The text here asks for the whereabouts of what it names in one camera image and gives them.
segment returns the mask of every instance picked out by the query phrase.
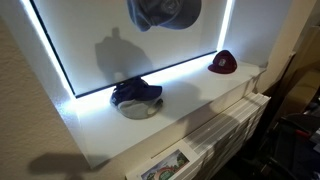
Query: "baseball cap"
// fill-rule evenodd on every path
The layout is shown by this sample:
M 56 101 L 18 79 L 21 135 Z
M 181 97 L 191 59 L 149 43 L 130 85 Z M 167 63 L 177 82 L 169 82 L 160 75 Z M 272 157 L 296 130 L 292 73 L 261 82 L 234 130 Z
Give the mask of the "baseball cap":
M 237 61 L 228 50 L 222 50 L 213 59 L 208 69 L 219 74 L 230 74 L 237 69 Z
M 161 86 L 150 86 L 140 77 L 131 78 L 116 86 L 111 96 L 115 106 L 123 101 L 149 101 L 158 98 L 162 93 Z
M 163 100 L 157 98 L 150 101 L 123 101 L 118 104 L 117 110 L 130 119 L 146 119 L 154 116 L 162 107 Z
M 162 107 L 161 93 L 161 86 L 150 86 L 140 77 L 135 77 L 118 84 L 110 102 L 125 117 L 145 119 Z
M 127 0 L 132 22 L 147 31 L 151 26 L 185 29 L 199 17 L 201 0 Z

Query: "red cap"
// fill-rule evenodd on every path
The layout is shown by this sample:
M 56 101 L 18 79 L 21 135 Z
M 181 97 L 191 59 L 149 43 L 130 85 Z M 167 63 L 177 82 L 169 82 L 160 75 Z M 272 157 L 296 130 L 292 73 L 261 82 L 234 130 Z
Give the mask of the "red cap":
M 219 74 L 230 74 L 237 69 L 237 61 L 228 50 L 222 50 L 213 59 L 208 69 Z

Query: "framed photo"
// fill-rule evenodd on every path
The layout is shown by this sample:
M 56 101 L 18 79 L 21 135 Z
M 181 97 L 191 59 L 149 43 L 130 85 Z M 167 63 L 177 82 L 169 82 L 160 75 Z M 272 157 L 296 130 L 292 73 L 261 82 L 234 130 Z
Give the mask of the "framed photo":
M 190 169 L 199 156 L 180 140 L 139 168 L 127 174 L 128 180 L 168 180 Z

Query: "printed image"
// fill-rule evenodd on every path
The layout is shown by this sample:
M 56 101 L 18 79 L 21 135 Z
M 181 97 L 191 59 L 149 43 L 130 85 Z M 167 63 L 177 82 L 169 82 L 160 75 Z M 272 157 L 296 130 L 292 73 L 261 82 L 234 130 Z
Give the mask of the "printed image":
M 190 161 L 180 151 L 176 150 L 161 162 L 142 174 L 143 180 L 167 180 Z

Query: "white shelf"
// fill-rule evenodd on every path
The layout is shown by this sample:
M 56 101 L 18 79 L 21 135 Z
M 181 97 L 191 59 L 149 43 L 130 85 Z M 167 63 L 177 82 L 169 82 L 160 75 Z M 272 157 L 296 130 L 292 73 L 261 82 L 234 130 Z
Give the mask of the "white shelf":
M 164 107 L 149 119 L 131 120 L 118 113 L 109 104 L 113 88 L 78 99 L 83 131 L 78 138 L 83 138 L 86 149 L 81 150 L 89 164 L 94 167 L 118 155 L 262 72 L 255 65 L 238 62 L 236 72 L 216 74 L 207 70 L 213 57 L 143 77 L 149 84 L 163 87 Z

